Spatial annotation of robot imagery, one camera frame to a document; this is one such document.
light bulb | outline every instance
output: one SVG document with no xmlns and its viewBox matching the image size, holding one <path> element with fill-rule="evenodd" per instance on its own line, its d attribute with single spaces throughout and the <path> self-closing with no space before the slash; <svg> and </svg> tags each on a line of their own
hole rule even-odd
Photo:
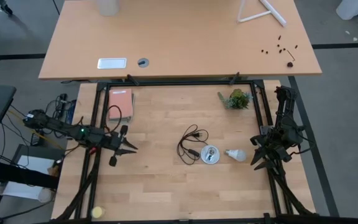
<svg viewBox="0 0 358 224">
<path fill-rule="evenodd" d="M 224 151 L 224 153 L 239 162 L 242 162 L 247 158 L 246 152 L 244 152 L 243 150 L 239 150 L 239 149 L 226 150 L 226 151 Z"/>
</svg>

green plant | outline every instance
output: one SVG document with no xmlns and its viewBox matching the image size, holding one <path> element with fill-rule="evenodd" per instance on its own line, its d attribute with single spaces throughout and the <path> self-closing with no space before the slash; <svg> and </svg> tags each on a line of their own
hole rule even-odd
<svg viewBox="0 0 358 224">
<path fill-rule="evenodd" d="M 223 97 L 221 92 L 218 92 L 218 96 L 226 109 L 248 109 L 248 103 L 252 99 L 250 93 L 243 93 L 240 89 L 235 89 L 229 98 Z"/>
</svg>

notebook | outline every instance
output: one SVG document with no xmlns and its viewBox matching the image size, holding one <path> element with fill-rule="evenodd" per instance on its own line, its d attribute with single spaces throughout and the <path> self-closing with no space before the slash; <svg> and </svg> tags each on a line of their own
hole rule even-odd
<svg viewBox="0 0 358 224">
<path fill-rule="evenodd" d="M 132 117 L 134 108 L 132 105 L 132 90 L 110 90 L 109 107 L 117 105 L 121 109 L 122 118 Z M 109 110 L 109 119 L 119 119 L 119 111 L 117 108 Z"/>
</svg>

